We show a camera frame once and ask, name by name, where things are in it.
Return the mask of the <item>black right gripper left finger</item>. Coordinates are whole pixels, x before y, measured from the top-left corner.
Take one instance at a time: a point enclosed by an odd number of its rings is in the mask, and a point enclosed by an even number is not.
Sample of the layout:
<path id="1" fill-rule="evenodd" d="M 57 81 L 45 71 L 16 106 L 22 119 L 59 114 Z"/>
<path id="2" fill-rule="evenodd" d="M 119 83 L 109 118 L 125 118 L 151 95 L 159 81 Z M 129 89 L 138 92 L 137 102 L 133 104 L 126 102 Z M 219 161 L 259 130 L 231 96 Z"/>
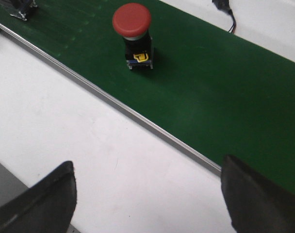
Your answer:
<path id="1" fill-rule="evenodd" d="M 65 233 L 77 205 L 71 161 L 0 207 L 0 233 Z"/>

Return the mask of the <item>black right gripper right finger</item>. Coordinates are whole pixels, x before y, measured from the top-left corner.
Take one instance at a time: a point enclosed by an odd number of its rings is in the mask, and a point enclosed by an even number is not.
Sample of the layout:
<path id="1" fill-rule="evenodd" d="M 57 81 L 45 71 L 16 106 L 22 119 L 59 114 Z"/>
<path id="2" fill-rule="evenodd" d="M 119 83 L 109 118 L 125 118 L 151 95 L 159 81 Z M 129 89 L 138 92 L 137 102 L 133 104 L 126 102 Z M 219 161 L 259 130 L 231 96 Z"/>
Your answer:
<path id="1" fill-rule="evenodd" d="M 226 155 L 221 190 L 238 233 L 295 233 L 295 195 L 233 155 Z"/>

